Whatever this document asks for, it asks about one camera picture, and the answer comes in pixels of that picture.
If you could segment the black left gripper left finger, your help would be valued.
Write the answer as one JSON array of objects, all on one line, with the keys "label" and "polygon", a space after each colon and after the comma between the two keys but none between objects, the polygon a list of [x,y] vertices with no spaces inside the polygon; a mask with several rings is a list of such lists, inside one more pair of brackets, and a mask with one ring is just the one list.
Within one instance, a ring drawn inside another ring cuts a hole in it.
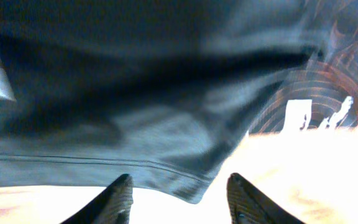
[{"label": "black left gripper left finger", "polygon": [[133,178],[129,174],[119,176],[62,224],[128,224],[133,186]]}]

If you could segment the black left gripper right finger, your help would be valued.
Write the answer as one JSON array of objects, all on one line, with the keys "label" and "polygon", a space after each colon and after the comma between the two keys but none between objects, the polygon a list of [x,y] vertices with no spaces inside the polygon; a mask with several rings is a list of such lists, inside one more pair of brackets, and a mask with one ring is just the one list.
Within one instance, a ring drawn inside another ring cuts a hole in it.
[{"label": "black left gripper right finger", "polygon": [[304,224],[238,173],[226,188],[232,224]]}]

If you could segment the black printed cycling jersey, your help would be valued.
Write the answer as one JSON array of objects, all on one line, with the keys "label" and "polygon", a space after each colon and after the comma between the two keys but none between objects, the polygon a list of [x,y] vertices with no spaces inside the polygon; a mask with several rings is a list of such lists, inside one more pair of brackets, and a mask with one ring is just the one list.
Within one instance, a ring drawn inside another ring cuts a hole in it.
[{"label": "black printed cycling jersey", "polygon": [[0,187],[138,188],[199,202],[245,134],[354,100],[358,1],[0,1]]}]

